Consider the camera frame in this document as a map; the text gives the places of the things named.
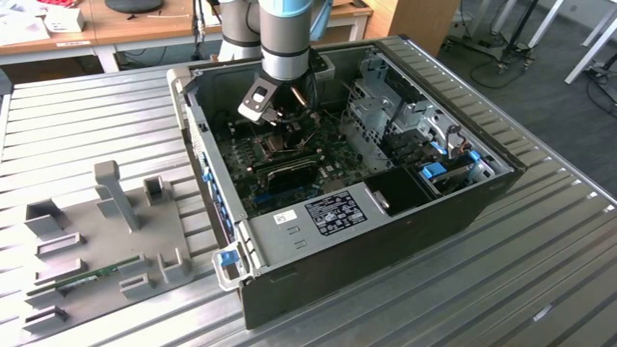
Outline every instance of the small circuit board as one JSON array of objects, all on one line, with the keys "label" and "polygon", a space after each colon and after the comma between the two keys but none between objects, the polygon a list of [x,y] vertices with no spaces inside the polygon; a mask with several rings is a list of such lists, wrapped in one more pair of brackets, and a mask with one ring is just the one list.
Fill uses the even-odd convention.
[{"label": "small circuit board", "polygon": [[219,150],[251,218],[356,184],[371,171],[336,116],[280,124],[227,122]]}]

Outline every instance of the slotted metal table surface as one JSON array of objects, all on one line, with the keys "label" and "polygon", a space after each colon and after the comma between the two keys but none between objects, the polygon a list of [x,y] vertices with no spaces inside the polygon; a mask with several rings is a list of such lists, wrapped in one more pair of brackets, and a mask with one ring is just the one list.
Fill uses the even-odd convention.
[{"label": "slotted metal table surface", "polygon": [[95,162],[123,187],[173,182],[195,282],[65,330],[41,346],[613,346],[615,200],[409,41],[384,39],[531,166],[456,236],[300,312],[247,331],[239,297],[217,287],[208,215],[184,152],[165,67],[19,85],[2,105],[0,345],[19,344],[29,311],[32,235],[15,206],[96,198]]}]

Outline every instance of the green circuit board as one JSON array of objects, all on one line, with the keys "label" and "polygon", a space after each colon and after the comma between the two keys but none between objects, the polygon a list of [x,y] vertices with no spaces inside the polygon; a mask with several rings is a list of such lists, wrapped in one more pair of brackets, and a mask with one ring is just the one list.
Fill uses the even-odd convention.
[{"label": "green circuit board", "polygon": [[[340,121],[335,116],[323,116],[319,123],[307,118],[295,124],[301,130],[305,144],[292,150],[272,150],[268,141],[275,128],[268,124],[257,126],[243,122],[228,126],[233,128],[231,133],[243,134],[219,139],[219,150],[251,218],[348,187],[369,174],[355,149],[341,136]],[[240,131],[240,127],[249,127],[249,130]],[[303,163],[317,170],[312,182],[271,194],[267,189],[268,175]]]}]

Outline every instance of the barcode sticker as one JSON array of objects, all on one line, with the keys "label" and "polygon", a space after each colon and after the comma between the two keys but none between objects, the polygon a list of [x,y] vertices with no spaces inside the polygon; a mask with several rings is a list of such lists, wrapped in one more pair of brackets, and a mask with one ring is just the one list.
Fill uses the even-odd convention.
[{"label": "barcode sticker", "polygon": [[84,46],[84,45],[89,45],[89,41],[72,41],[72,42],[56,43],[57,47],[72,47],[72,46]]},{"label": "barcode sticker", "polygon": [[283,224],[291,220],[295,220],[296,218],[297,218],[296,212],[293,210],[289,210],[289,211],[285,211],[275,215],[273,221],[276,222],[276,224]]}]

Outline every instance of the robotic arm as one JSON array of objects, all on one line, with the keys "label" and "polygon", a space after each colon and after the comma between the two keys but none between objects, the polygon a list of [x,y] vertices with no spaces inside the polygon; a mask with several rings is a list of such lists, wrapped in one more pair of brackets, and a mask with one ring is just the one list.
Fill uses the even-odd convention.
[{"label": "robotic arm", "polygon": [[311,40],[327,29],[333,0],[221,0],[223,45],[219,60],[263,55],[261,74],[239,106],[251,121],[284,121],[285,112],[275,105],[280,89],[293,92],[300,104],[308,102],[299,85],[311,71]]}]

